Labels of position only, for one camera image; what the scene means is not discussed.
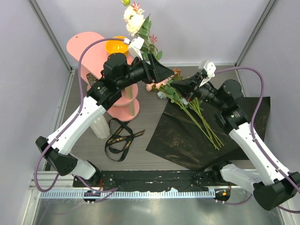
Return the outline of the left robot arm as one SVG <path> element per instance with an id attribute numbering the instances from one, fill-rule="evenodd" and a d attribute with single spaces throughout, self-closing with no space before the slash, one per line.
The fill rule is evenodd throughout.
<path id="1" fill-rule="evenodd" d="M 100 170 L 91 162 L 71 154 L 71 150 L 85 130 L 121 98 L 123 89 L 139 81 L 159 83 L 174 74 L 153 54 L 148 57 L 149 61 L 136 57 L 128 64 L 122 53 L 108 56 L 103 64 L 102 77 L 91 85 L 77 111 L 53 134 L 36 140 L 44 158 L 59 175 L 74 175 L 89 187 L 99 184 Z"/>

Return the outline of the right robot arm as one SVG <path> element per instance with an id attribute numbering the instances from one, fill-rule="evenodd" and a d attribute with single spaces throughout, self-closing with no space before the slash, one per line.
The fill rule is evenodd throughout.
<path id="1" fill-rule="evenodd" d="M 251 173 L 233 163 L 221 163 L 213 167 L 217 169 L 211 174 L 215 184 L 231 182 L 240 186 L 250 192 L 267 211 L 279 207 L 296 195 L 300 189 L 299 172 L 290 172 L 261 140 L 253 123 L 239 106 L 239 100 L 244 96 L 238 81 L 226 80 L 216 89 L 209 79 L 196 73 L 191 78 L 172 82 L 171 87 L 187 101 L 198 98 L 217 108 L 217 124 L 241 147 L 257 170 L 257 173 Z"/>

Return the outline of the black ribbon gold lettering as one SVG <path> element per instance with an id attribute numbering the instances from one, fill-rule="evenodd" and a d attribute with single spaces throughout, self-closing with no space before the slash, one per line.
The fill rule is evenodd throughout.
<path id="1" fill-rule="evenodd" d="M 117 122 L 119 124 L 119 128 L 113 132 L 111 137 L 105 143 L 105 154 L 106 156 L 115 162 L 122 162 L 125 160 L 129 148 L 135 138 L 138 138 L 144 135 L 145 130 L 134 133 L 133 130 L 128 126 L 130 121 L 121 121 L 117 118 L 112 118 L 108 121 L 108 127 L 111 128 L 112 122 Z M 113 147 L 114 144 L 125 142 L 123 148 L 121 150 Z M 120 154 L 119 159 L 113 159 L 111 157 L 112 154 Z"/>

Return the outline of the artificial flower bouquet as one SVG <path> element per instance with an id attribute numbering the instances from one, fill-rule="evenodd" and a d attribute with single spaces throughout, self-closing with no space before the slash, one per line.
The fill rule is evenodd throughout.
<path id="1" fill-rule="evenodd" d="M 174 69 L 174 75 L 165 79 L 159 83 L 146 84 L 146 90 L 156 91 L 157 96 L 160 99 L 169 99 L 171 103 L 178 105 L 192 120 L 192 122 L 203 132 L 203 134 L 208 138 L 215 149 L 219 150 L 224 146 L 220 138 L 212 130 L 206 119 L 204 118 L 201 108 L 201 101 L 197 98 L 188 102 L 178 91 L 170 86 L 173 81 L 180 81 L 183 79 L 181 75 L 181 70 Z"/>

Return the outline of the black wrapping paper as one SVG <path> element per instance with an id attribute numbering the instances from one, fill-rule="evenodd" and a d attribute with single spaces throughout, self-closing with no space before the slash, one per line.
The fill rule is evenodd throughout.
<path id="1" fill-rule="evenodd" d="M 193 110 L 184 112 L 175 103 L 167 102 L 146 151 L 194 171 L 227 160 L 247 160 L 239 145 L 217 124 L 217 109 L 207 103 L 200 107 L 220 144 L 210 140 L 202 120 Z"/>

